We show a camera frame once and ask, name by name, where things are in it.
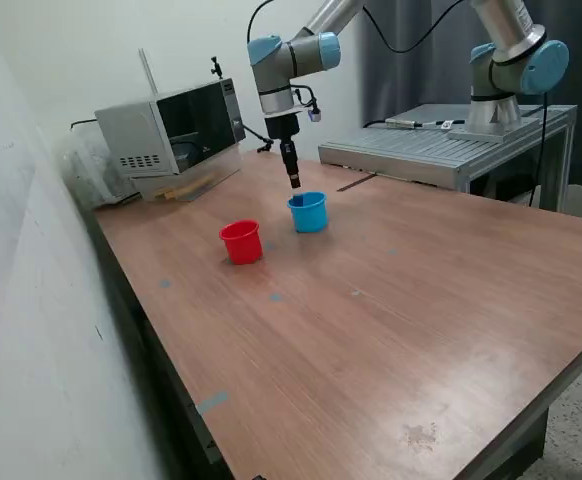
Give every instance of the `blue tape mark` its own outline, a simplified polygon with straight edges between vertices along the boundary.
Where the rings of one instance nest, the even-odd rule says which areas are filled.
[[[195,408],[200,415],[204,415],[209,410],[226,402],[228,399],[229,395],[227,395],[227,392],[220,392],[216,396],[206,399],[200,405],[196,405]]]

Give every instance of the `table leg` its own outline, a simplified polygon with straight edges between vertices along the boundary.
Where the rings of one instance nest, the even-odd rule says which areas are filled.
[[[485,480],[516,479],[544,455],[549,411],[547,410],[516,442],[515,452],[498,466]]]
[[[575,127],[567,128],[561,137],[553,137],[546,141],[541,172],[542,193],[540,208],[553,212],[562,212],[566,203],[569,188],[569,172],[571,170],[571,153],[573,151],[573,135]]]

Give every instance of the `blue joint cap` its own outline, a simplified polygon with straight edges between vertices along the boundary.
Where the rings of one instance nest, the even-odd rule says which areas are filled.
[[[495,50],[495,43],[485,43],[484,45],[478,45],[473,50],[471,50],[471,62],[473,63],[476,59],[480,58],[482,55],[493,52]]]
[[[247,45],[249,50],[249,60],[251,66],[260,63],[273,52],[277,52],[282,46],[282,39],[277,35],[269,35],[268,37],[261,37],[252,40]]]
[[[321,33],[319,40],[320,59],[322,60],[322,68],[329,70],[340,65],[340,40],[335,33],[327,32]]]
[[[553,89],[569,66],[569,47],[559,40],[550,40],[531,55],[520,79],[525,95],[540,95]]]

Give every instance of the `white wall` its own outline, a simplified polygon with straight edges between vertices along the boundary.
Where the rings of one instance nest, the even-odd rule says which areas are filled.
[[[0,58],[0,480],[166,478],[125,358],[89,238]]]
[[[211,79],[217,55],[235,80],[247,125],[266,133],[246,51],[246,29],[260,0],[0,0],[0,49],[51,145],[73,120],[146,96],[138,59],[149,54],[161,91]],[[257,17],[253,37],[291,38],[322,0],[279,0]],[[353,22],[340,36],[341,65],[307,77],[323,110],[320,124],[302,115],[296,138],[304,158],[318,158],[319,143],[359,127],[358,47]],[[249,137],[243,145],[260,143]]]

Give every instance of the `metal table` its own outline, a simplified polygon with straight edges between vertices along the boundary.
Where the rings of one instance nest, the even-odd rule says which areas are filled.
[[[541,106],[522,105],[523,116],[540,119],[535,128],[505,143],[454,140],[448,130],[397,129],[384,126],[360,129],[319,147],[320,161],[350,168],[436,185],[469,193],[471,182],[540,144]],[[427,104],[393,119],[420,123],[437,120],[465,120],[469,105]],[[577,117],[573,105],[553,105],[547,117],[547,140],[562,134],[557,143],[548,142],[540,178],[540,207],[561,212],[569,183],[571,152]]]

